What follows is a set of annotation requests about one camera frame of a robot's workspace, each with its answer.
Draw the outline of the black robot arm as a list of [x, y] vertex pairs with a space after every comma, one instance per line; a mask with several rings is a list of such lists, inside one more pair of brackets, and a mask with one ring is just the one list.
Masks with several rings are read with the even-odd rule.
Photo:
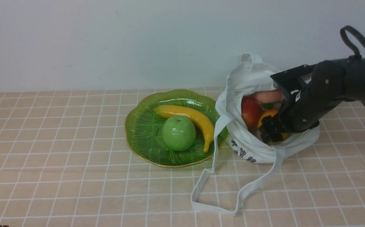
[[271, 76], [285, 96], [278, 113], [260, 123], [266, 144], [284, 140], [283, 134], [302, 133], [342, 102], [365, 102], [365, 58], [325, 60]]

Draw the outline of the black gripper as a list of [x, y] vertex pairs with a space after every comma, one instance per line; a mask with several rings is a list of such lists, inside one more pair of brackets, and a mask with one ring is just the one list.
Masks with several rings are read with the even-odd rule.
[[345, 67], [339, 63], [314, 64], [307, 86], [282, 102], [278, 117], [261, 117], [261, 140], [267, 145], [278, 145], [288, 139], [288, 133], [317, 127], [319, 120], [340, 103], [344, 95], [344, 76]]

